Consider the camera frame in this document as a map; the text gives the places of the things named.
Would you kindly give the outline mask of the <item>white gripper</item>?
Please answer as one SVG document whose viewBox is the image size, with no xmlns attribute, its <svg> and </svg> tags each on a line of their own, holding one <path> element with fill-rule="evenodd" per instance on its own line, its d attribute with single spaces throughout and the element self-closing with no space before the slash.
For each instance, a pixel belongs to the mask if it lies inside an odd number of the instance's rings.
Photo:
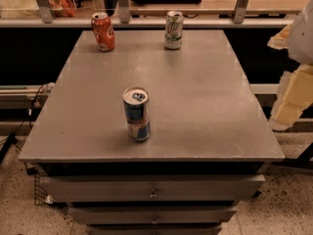
<svg viewBox="0 0 313 235">
<path fill-rule="evenodd" d="M 288 49 L 289 57 L 300 64 L 293 72 L 285 71 L 280 79 L 270 126 L 276 131 L 292 127 L 303 112 L 313 104 L 313 0 L 296 16 L 292 25 L 286 25 L 272 36 L 267 46 Z"/>
</svg>

